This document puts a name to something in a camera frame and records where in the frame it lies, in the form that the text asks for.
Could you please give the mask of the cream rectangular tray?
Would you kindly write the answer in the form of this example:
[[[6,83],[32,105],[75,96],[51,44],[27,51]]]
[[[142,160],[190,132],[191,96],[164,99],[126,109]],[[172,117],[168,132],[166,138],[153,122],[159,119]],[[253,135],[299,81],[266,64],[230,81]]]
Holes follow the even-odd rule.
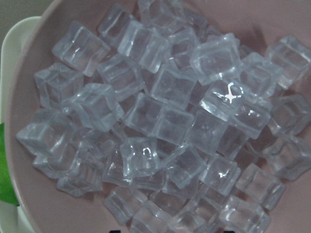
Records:
[[[21,20],[9,30],[2,43],[0,57],[0,123],[4,123],[8,90],[18,59],[39,20],[39,16]],[[22,208],[3,201],[0,201],[0,231],[2,233],[34,232]]]

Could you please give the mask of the pile of clear ice cubes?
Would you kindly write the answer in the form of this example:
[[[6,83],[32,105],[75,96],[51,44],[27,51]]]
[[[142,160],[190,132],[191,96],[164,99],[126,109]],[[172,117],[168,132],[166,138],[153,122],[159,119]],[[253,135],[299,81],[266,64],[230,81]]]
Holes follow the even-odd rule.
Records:
[[[292,35],[264,55],[180,0],[112,4],[92,33],[73,21],[34,74],[40,108],[17,133],[33,166],[132,233],[262,233],[311,167],[298,137],[311,104],[285,91],[311,68]]]

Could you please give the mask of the pink bowl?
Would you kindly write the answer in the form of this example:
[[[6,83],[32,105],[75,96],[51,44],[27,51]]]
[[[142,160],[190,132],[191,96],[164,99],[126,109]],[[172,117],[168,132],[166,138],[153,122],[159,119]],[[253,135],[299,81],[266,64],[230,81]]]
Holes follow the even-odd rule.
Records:
[[[111,4],[110,0],[54,1],[29,37],[11,79],[4,121],[8,166],[20,206],[37,233],[127,232],[103,206],[102,193],[74,198],[58,191],[54,181],[33,168],[31,156],[16,139],[39,108],[33,74],[54,63],[52,47],[72,21],[96,31]],[[260,52],[289,33],[306,46],[311,44],[308,0],[187,0],[185,6]]]

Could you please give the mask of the green lime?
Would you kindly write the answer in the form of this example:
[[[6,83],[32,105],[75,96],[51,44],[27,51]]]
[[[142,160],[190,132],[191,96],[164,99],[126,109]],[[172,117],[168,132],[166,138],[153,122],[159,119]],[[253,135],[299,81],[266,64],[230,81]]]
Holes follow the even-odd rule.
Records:
[[[19,206],[19,202],[12,186],[6,159],[4,123],[0,124],[0,200],[15,206]]]

